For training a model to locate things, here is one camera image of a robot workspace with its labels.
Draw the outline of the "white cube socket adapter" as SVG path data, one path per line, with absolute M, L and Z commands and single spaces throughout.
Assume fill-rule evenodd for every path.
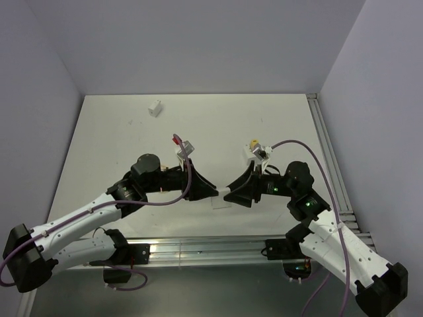
M 243 159 L 245 161 L 245 164 L 248 166 L 251 162 L 254 162 L 256 164 L 260 164 L 262 162 L 261 158 L 258 158 L 254 153 L 254 149 L 250 148 L 250 143 L 246 144 L 243 148 Z

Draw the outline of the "yellow dual USB charger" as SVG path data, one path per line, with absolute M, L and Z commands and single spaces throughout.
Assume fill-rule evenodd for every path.
M 257 144 L 259 144 L 259 141 L 257 139 L 253 139 L 250 142 L 250 148 L 253 149 Z

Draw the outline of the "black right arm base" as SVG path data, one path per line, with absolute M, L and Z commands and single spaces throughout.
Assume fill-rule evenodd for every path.
M 305 260 L 307 256 L 301 251 L 299 243 L 286 238 L 267 239 L 262 255 L 268 260 Z

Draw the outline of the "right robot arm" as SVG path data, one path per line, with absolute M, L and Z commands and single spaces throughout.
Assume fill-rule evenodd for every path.
M 266 256 L 311 258 L 351 290 L 367 316 L 388 316 L 408 294 L 408 271 L 391 264 L 354 234 L 313 189 L 314 179 L 304 162 L 291 162 L 284 175 L 262 174 L 254 164 L 234 182 L 224 200 L 244 207 L 262 195 L 288 197 L 289 212 L 298 225 L 283 239 L 266 241 Z

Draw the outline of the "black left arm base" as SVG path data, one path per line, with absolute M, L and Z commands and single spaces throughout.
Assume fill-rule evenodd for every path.
M 91 266 L 100 266 L 104 264 L 111 265 L 145 265 L 149 262 L 150 245 L 149 244 L 129 244 L 120 248 L 111 245 L 112 255 L 103 260 L 90 261 Z

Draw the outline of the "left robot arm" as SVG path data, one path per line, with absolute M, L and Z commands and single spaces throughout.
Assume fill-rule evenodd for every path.
M 29 229 L 20 224 L 11 229 L 1 269 L 8 269 L 12 282 L 2 287 L 16 287 L 27 293 L 43 285 L 62 269 L 77 265 L 82 255 L 92 261 L 120 264 L 128 258 L 129 248 L 117 230 L 108 230 L 98 239 L 81 237 L 102 225 L 123 219 L 140 208 L 151 205 L 150 193 L 180 191 L 181 199 L 199 201 L 216 197 L 215 185 L 199 174 L 191 159 L 179 166 L 161 169 L 159 157 L 141 155 L 123 178 L 86 206 L 55 221 Z

